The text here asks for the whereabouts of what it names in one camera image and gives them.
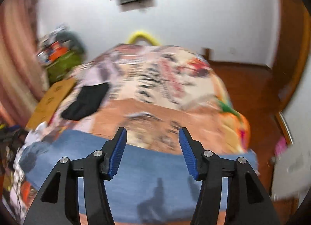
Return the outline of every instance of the curtain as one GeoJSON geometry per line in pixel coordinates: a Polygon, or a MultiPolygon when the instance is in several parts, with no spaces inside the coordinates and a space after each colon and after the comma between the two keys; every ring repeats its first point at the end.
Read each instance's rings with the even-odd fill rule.
{"type": "Polygon", "coordinates": [[[25,126],[43,96],[35,3],[4,0],[0,6],[0,114],[9,125],[25,126]]]}

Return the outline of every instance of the cardboard piece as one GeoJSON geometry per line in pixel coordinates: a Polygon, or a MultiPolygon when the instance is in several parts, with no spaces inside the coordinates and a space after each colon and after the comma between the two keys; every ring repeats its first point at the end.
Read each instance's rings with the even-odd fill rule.
{"type": "Polygon", "coordinates": [[[74,87],[75,83],[76,80],[71,78],[53,84],[38,103],[26,125],[26,129],[36,129],[40,123],[44,121],[49,122],[60,103],[74,87]]]}

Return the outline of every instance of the black cloth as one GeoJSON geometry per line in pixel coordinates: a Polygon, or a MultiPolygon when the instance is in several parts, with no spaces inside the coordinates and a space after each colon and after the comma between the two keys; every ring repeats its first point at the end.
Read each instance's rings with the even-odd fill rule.
{"type": "Polygon", "coordinates": [[[109,83],[82,87],[77,100],[62,112],[62,118],[78,121],[95,113],[108,89],[109,83]]]}

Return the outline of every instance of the silver screw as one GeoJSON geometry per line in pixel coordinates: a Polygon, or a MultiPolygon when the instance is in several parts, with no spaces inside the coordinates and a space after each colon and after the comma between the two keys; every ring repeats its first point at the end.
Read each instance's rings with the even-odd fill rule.
{"type": "Polygon", "coordinates": [[[243,157],[238,158],[238,161],[239,161],[241,164],[245,164],[245,163],[246,163],[246,159],[243,158],[243,157]]]}
{"type": "Polygon", "coordinates": [[[96,157],[100,157],[103,154],[103,152],[101,150],[96,150],[94,151],[93,155],[96,157]]]}
{"type": "Polygon", "coordinates": [[[204,154],[205,156],[207,156],[207,157],[211,157],[211,156],[213,155],[213,152],[210,151],[210,150],[206,150],[206,151],[204,151],[203,154],[204,154]]]}
{"type": "Polygon", "coordinates": [[[67,157],[63,157],[63,158],[60,159],[60,163],[61,164],[67,163],[67,161],[68,161],[67,157]]]}

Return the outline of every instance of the pink object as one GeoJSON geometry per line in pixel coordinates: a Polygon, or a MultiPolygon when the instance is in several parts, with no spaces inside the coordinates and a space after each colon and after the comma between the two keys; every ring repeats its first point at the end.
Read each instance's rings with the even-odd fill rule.
{"type": "Polygon", "coordinates": [[[286,143],[285,137],[282,136],[275,146],[274,154],[278,157],[285,150],[287,150],[287,143],[286,143]]]}

